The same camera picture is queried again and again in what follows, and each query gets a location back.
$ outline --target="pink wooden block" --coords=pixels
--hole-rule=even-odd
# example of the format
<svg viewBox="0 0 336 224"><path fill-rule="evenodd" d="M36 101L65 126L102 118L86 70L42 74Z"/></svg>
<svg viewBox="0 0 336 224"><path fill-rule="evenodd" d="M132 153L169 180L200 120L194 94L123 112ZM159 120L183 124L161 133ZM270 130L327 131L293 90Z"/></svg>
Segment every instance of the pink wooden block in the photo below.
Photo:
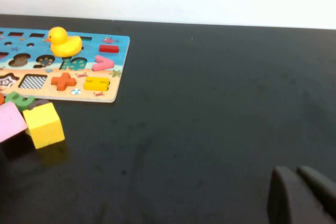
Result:
<svg viewBox="0 0 336 224"><path fill-rule="evenodd" d="M14 102L6 102L0 106L0 143L27 128Z"/></svg>
<svg viewBox="0 0 336 224"><path fill-rule="evenodd" d="M94 64L92 66L93 71L101 71L109 68L114 68L113 60L107 59L101 55L96 56L96 62L97 64Z"/></svg>

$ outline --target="yellow wooden cube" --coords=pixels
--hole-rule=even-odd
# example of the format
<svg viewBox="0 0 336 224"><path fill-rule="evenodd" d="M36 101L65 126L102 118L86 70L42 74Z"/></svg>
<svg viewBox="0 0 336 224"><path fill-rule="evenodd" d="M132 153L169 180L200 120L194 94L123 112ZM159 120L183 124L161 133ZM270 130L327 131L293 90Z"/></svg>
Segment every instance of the yellow wooden cube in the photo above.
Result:
<svg viewBox="0 0 336 224"><path fill-rule="evenodd" d="M28 125L26 133L31 136L35 148L39 149L65 139L61 120L53 103L24 110L23 116Z"/></svg>

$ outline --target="toy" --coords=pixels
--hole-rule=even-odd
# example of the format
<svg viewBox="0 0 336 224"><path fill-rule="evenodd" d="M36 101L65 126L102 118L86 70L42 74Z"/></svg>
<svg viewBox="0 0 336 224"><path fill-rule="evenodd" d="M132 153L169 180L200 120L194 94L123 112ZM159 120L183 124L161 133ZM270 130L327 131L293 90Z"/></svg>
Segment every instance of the toy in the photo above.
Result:
<svg viewBox="0 0 336 224"><path fill-rule="evenodd" d="M100 52L119 52L119 47L118 46L110 46L110 45L100 45L99 46L99 51Z"/></svg>
<svg viewBox="0 0 336 224"><path fill-rule="evenodd" d="M0 105L0 143L27 129L27 124L14 102Z"/></svg>
<svg viewBox="0 0 336 224"><path fill-rule="evenodd" d="M96 62L97 64L94 64L92 66L93 71L101 71L101 70L106 70L109 68L114 68L113 60L107 59L103 56L97 55Z"/></svg>
<svg viewBox="0 0 336 224"><path fill-rule="evenodd" d="M4 37L0 40L0 92L4 96L16 91L24 97L32 95L36 99L85 102L113 102L117 97L129 37L69 31L69 36L81 37L83 49L71 58L60 58L53 55L50 44L46 42L47 30L0 27L0 32ZM105 43L117 45L119 52L99 52L99 46ZM93 65L97 64L96 55L113 61L114 67L93 71ZM75 78L76 85L58 91L56 86L51 85L51 79L61 77L63 73ZM87 76L109 79L104 95L97 97L95 90L84 89Z"/></svg>
<svg viewBox="0 0 336 224"><path fill-rule="evenodd" d="M32 110L24 110L27 122L26 133L31 136L35 148L39 149L65 139L60 118L53 103L49 102Z"/></svg>
<svg viewBox="0 0 336 224"><path fill-rule="evenodd" d="M107 78L86 77L86 82L84 83L84 89L107 91L109 84L110 81Z"/></svg>
<svg viewBox="0 0 336 224"><path fill-rule="evenodd" d="M50 101L45 100L45 99L37 100L37 101L32 102L32 103L28 106L28 109L29 109L29 110L32 110L33 108L35 108L35 107L37 107L37 106L40 106L40 105L43 105L43 104L47 104L47 103L49 103L49 102L50 102Z"/></svg>
<svg viewBox="0 0 336 224"><path fill-rule="evenodd" d="M15 91L10 93L5 99L5 102L14 102L20 112L26 110L28 106L34 101L35 97L30 96L26 99Z"/></svg>
<svg viewBox="0 0 336 224"><path fill-rule="evenodd" d="M70 78L69 73L63 73L61 77L53 77L51 79L51 85L57 85L58 91L64 91L67 86L75 86L75 78Z"/></svg>
<svg viewBox="0 0 336 224"><path fill-rule="evenodd" d="M0 94L0 105L5 103L5 98L2 94Z"/></svg>
<svg viewBox="0 0 336 224"><path fill-rule="evenodd" d="M51 50L57 57L71 57L82 49L82 39L79 36L68 36L62 27L54 27L49 31L46 41L51 42Z"/></svg>

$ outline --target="wooden puzzle board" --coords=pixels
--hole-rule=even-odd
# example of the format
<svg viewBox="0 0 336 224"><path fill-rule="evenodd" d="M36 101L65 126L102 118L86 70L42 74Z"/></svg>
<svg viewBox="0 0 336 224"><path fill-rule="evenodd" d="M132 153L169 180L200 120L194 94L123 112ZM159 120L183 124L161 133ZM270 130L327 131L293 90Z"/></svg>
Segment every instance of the wooden puzzle board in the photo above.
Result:
<svg viewBox="0 0 336 224"><path fill-rule="evenodd" d="M48 30L0 28L0 92L13 91L28 97L50 100L113 102L116 99L122 70L130 43L128 36L69 32L82 38L82 51L71 58L53 55L46 42ZM99 52L99 45L116 45L118 53ZM95 57L101 55L114 61L114 68L93 71ZM57 91L52 77L68 72L76 86ZM107 91L85 90L86 77L108 78Z"/></svg>

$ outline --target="checkered square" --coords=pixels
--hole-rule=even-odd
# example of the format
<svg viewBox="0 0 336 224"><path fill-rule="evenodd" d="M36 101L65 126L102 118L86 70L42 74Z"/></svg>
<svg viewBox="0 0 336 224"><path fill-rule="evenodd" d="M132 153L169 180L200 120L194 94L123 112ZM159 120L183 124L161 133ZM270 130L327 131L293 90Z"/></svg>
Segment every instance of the checkered square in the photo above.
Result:
<svg viewBox="0 0 336 224"><path fill-rule="evenodd" d="M26 75L21 82L19 88L22 89L41 89L46 82L47 76Z"/></svg>

